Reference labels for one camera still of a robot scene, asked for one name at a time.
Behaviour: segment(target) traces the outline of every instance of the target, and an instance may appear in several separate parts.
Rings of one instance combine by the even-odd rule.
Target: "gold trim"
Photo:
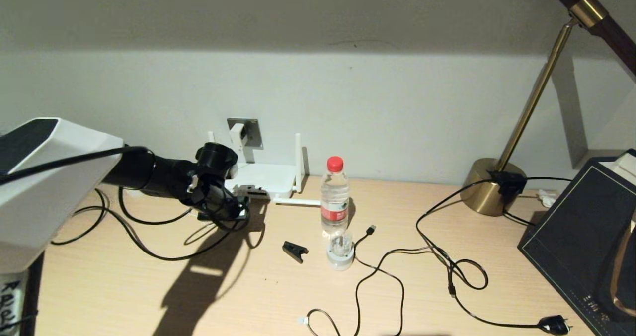
[[[546,63],[543,70],[541,71],[541,74],[539,74],[539,79],[537,83],[534,85],[534,89],[532,89],[532,93],[530,95],[530,98],[528,98],[528,102],[523,108],[523,112],[519,118],[519,121],[517,121],[515,130],[513,130],[513,133],[510,135],[510,139],[508,140],[506,144],[506,148],[504,148],[504,151],[501,153],[501,157],[499,157],[499,161],[497,161],[497,163],[495,164],[496,171],[503,171],[506,168],[506,165],[508,161],[510,160],[511,155],[513,154],[513,151],[515,150],[515,147],[517,143],[519,142],[521,135],[523,134],[523,130],[525,130],[526,125],[528,125],[528,121],[530,120],[530,117],[532,116],[532,112],[534,111],[534,108],[537,106],[537,103],[539,103],[539,98],[541,97],[541,94],[543,93],[543,89],[546,87],[546,84],[548,84],[550,75],[552,75],[552,70],[557,64],[557,60],[559,58],[559,55],[561,55],[561,52],[563,51],[563,47],[565,47],[567,38],[570,37],[572,28],[576,24],[577,24],[577,19],[573,18],[569,22],[567,22],[563,26],[563,28],[561,28],[561,31],[559,32],[559,35],[556,38],[555,44],[554,46],[552,46],[552,51],[550,52],[550,56],[548,57],[548,62]]]
[[[609,286],[609,294],[612,298],[612,303],[614,306],[618,307],[620,311],[623,313],[633,316],[636,318],[636,310],[630,309],[629,307],[623,305],[623,303],[616,297],[616,293],[618,292],[618,278],[621,275],[621,268],[623,267],[623,259],[625,257],[625,250],[627,249],[627,244],[634,232],[634,225],[636,225],[636,210],[634,210],[634,214],[632,215],[632,220],[630,224],[627,225],[627,229],[623,234],[623,238],[621,240],[620,245],[618,245],[618,250],[616,251],[616,257],[614,258],[614,268],[612,270],[612,281]]]
[[[591,28],[609,15],[597,0],[580,0],[570,8],[572,15],[586,28]]]

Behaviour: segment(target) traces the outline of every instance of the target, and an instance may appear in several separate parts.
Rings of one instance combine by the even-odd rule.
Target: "plastic bottle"
[[[322,229],[328,236],[336,232],[344,234],[349,221],[349,181],[343,168],[340,157],[329,157],[327,172],[322,177],[320,213]]]

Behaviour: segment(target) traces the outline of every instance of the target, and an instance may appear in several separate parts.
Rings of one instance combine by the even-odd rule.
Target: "bottle label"
[[[349,213],[349,200],[342,203],[322,202],[320,207],[322,217],[327,220],[340,221],[347,218]]]

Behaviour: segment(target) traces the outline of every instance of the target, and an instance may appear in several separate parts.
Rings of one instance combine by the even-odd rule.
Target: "wooden desk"
[[[310,177],[302,198],[318,198],[316,177]],[[111,207],[116,190],[106,186]],[[350,226],[354,239],[369,225],[377,230],[361,243],[358,256],[376,264],[393,248],[424,245],[415,230],[423,211],[457,189],[456,186],[353,180],[356,212]],[[87,203],[97,204],[91,195]],[[127,197],[137,218],[165,220],[184,210],[177,201]],[[191,261],[160,261],[146,256],[111,216],[91,234],[67,246],[50,246],[45,257],[38,316],[39,335],[310,335],[297,323],[309,309],[327,310],[341,333],[356,328],[354,289],[370,269],[354,263],[345,272],[327,264],[319,211],[314,207],[263,205],[245,233],[228,237],[211,252]],[[519,198],[512,212],[530,218],[543,211],[533,198]],[[88,215],[64,226],[59,239],[88,227]],[[143,242],[165,256],[194,252],[213,241],[210,233],[184,246],[201,228],[195,216],[171,225],[134,225]],[[575,336],[592,335],[516,245],[524,227],[506,218],[479,215],[461,202],[422,222],[423,231],[456,259],[481,263],[490,276],[486,290],[456,282],[464,305],[487,320],[536,323],[544,316],[569,318]],[[255,248],[250,248],[251,241]],[[309,249],[302,265],[282,251],[284,241]],[[431,254],[389,256],[383,266],[406,286],[404,336],[545,335],[541,330],[493,327],[462,311],[448,295],[444,267]],[[475,284],[477,271],[466,268]],[[361,335],[393,335],[399,328],[399,284],[378,274],[361,286]],[[334,335],[327,319],[312,315],[321,336]]]

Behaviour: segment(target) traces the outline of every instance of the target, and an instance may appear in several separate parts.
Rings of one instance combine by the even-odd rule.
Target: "white connector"
[[[299,199],[299,198],[273,198],[275,204],[291,204],[291,205],[309,205],[320,207],[319,199]]]
[[[247,134],[245,134],[245,125],[242,123],[235,123],[230,128],[230,140],[232,141],[232,147],[234,152],[238,155],[239,162],[245,162],[245,154],[243,154],[243,147],[247,143]]]
[[[550,191],[544,191],[543,189],[539,189],[538,198],[543,204],[544,207],[550,208],[557,201],[557,194],[552,193]]]

